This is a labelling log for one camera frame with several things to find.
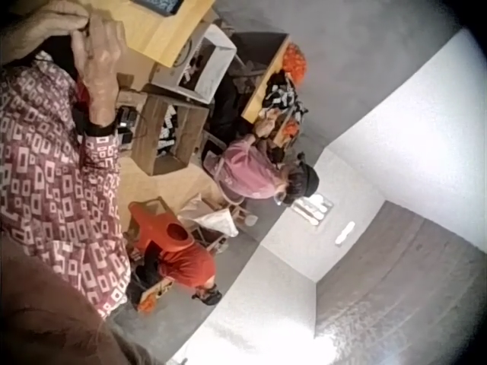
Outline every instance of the wristwatch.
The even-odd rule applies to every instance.
[[[90,113],[85,103],[76,103],[72,109],[72,117],[76,124],[76,132],[88,137],[108,137],[116,131],[115,120],[106,127],[100,127],[90,121]]]

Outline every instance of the white wall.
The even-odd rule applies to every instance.
[[[319,281],[352,247],[372,222],[384,197],[357,171],[328,148],[315,165],[318,191],[334,207],[317,228],[287,209],[262,241],[269,251],[301,274]],[[355,229],[341,245],[336,238],[350,222]]]
[[[388,200],[484,251],[486,69],[462,30],[329,146]]]
[[[174,360],[187,358],[188,365],[301,363],[315,317],[315,283],[260,246]]]

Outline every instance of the white bag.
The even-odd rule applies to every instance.
[[[185,222],[195,222],[201,227],[209,230],[216,230],[230,237],[238,235],[238,229],[235,226],[234,219],[231,216],[230,209],[221,209],[213,211],[198,194],[191,199],[177,215],[177,219],[184,225]]]

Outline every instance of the red and white patterned shirt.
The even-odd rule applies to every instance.
[[[116,204],[118,138],[79,143],[76,83],[46,53],[37,59],[45,61],[2,70],[2,230],[105,317],[125,303],[130,278]]]

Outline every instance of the hand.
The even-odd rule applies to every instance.
[[[115,120],[119,93],[117,64],[126,52],[125,29],[119,21],[104,21],[94,14],[89,35],[72,33],[75,66],[90,94],[90,122],[106,127]]]
[[[0,64],[22,59],[50,37],[67,36],[73,30],[86,27],[88,18],[88,12],[81,5],[63,0],[49,2],[2,31]]]
[[[256,122],[254,133],[257,135],[257,137],[268,137],[271,134],[275,128],[275,121],[279,117],[280,113],[281,112],[278,109],[271,109],[267,112],[264,119]]]

